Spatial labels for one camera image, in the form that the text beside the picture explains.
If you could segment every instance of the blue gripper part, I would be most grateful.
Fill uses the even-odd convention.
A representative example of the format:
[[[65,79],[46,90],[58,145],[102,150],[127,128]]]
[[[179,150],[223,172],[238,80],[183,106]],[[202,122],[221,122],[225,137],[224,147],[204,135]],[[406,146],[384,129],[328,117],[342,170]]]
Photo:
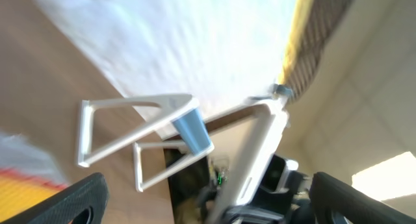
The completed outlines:
[[[211,145],[211,139],[198,109],[191,110],[172,123],[193,155],[202,153]]]

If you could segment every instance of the yellow object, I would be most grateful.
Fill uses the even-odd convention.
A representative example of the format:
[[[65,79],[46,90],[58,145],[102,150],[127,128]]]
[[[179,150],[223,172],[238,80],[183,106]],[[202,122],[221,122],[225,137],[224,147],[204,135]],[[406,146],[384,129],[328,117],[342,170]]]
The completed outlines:
[[[291,74],[296,62],[296,54],[302,39],[302,35],[309,19],[313,0],[296,0],[293,20],[291,25],[291,33],[285,48],[285,55],[283,57],[283,67],[278,75],[277,83],[285,84],[289,75]]]
[[[0,170],[0,222],[51,197],[61,189],[61,186],[51,185],[40,178]]]

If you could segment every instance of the brown table surface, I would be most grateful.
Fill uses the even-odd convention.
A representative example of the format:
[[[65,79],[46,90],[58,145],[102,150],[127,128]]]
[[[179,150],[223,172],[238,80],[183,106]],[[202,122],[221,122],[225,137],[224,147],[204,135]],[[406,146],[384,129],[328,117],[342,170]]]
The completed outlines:
[[[75,141],[82,99],[121,95],[32,0],[0,0],[0,129],[27,136],[50,152],[70,182],[102,172],[110,201],[103,223],[173,223],[167,181],[144,193],[134,187],[132,148],[93,164],[75,166]],[[93,145],[102,145],[144,120],[133,108],[99,110]],[[160,141],[151,134],[145,141]],[[144,151],[144,178],[165,168],[161,150]]]

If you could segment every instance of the white bracket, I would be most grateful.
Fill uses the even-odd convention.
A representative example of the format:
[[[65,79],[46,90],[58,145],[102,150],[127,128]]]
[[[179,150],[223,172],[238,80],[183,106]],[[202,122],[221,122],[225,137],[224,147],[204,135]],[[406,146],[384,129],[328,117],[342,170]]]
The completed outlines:
[[[81,104],[81,115],[78,133],[78,153],[77,164],[82,167],[89,167],[90,164],[101,160],[102,158],[117,152],[118,150],[134,144],[135,158],[135,177],[136,189],[143,192],[146,188],[166,179],[170,175],[177,173],[181,169],[197,162],[199,159],[207,156],[214,146],[211,142],[210,146],[197,155],[185,155],[174,165],[152,177],[147,182],[142,181],[142,165],[140,152],[150,147],[170,147],[181,148],[186,146],[183,141],[159,142],[159,143],[137,143],[137,140],[148,135],[149,133],[163,127],[171,121],[179,119],[181,116],[196,109],[198,100],[189,94],[172,94],[157,95],[147,97],[131,97],[121,99],[108,99],[99,101],[86,101]],[[112,142],[91,152],[92,146],[92,126],[94,124],[94,112],[100,108],[115,108],[119,106],[153,106],[161,108],[161,113],[154,117],[151,121],[146,122],[130,133],[122,136]]]

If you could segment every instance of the bright window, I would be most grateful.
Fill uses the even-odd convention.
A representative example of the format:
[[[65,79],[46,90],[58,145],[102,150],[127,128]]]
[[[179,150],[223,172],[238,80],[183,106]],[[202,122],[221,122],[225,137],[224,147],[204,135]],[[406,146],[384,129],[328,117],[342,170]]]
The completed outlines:
[[[416,158],[395,156],[352,176],[352,186],[378,201],[416,193]]]

